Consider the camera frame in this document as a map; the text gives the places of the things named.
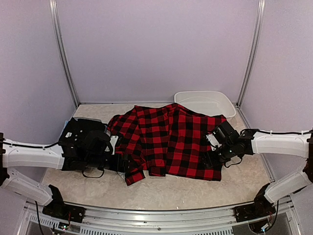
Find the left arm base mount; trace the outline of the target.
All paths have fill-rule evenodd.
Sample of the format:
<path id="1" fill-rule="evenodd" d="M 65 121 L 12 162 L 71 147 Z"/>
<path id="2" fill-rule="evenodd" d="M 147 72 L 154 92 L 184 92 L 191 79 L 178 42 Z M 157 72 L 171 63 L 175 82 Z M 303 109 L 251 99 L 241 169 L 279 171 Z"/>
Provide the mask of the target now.
<path id="1" fill-rule="evenodd" d="M 43 214 L 69 222 L 82 223 L 86 209 L 65 203 L 51 202 L 44 206 Z"/>

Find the red black plaid shirt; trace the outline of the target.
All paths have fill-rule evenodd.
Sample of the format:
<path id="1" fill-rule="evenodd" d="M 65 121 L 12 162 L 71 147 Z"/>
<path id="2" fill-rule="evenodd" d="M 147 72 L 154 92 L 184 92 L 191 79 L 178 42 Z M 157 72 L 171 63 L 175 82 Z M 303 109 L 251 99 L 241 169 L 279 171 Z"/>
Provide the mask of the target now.
<path id="1" fill-rule="evenodd" d="M 205 136 L 226 122 L 223 115 L 206 116 L 177 103 L 160 108 L 134 106 L 108 123 L 112 135 L 121 135 L 115 151 L 128 156 L 125 182 L 128 186 L 150 176 L 167 174 L 220 181 L 222 166 L 206 166 L 205 153 L 211 151 Z"/>

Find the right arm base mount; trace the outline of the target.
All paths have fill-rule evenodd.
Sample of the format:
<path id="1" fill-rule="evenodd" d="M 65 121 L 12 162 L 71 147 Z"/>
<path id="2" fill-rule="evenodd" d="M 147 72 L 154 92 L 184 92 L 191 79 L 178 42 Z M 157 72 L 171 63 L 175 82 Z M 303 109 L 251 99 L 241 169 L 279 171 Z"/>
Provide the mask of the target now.
<path id="1" fill-rule="evenodd" d="M 270 214 L 275 213 L 275 206 L 268 202 L 253 202 L 251 204 L 237 206 L 234 208 L 237 223 L 269 216 Z"/>

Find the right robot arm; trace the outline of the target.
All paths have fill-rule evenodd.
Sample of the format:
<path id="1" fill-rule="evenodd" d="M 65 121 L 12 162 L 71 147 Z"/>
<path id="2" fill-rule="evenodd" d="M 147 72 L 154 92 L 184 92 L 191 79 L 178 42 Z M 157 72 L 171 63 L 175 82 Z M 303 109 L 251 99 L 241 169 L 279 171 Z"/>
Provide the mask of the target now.
<path id="1" fill-rule="evenodd" d="M 243 158 L 254 154 L 281 154 L 306 160 L 304 167 L 274 183 L 263 186 L 250 206 L 254 217 L 270 213 L 279 199 L 300 191 L 313 183 L 313 132 L 273 132 L 260 129 L 244 129 L 237 132 L 228 121 L 215 127 L 206 135 L 212 150 L 203 156 L 208 169 L 225 165 L 233 157 Z"/>

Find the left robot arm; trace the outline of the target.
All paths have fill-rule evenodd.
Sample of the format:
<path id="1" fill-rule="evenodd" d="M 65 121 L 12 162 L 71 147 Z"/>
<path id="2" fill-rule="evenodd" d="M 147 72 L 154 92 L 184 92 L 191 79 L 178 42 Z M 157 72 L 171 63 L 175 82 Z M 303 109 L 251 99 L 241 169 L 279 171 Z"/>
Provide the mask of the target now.
<path id="1" fill-rule="evenodd" d="M 0 139 L 0 187 L 23 195 L 44 206 L 57 217 L 68 214 L 59 189 L 43 185 L 19 173 L 18 166 L 52 168 L 62 171 L 81 171 L 87 168 L 106 169 L 120 173 L 129 170 L 129 157 L 116 148 L 122 136 L 109 131 L 66 131 L 51 145 L 27 144 Z"/>

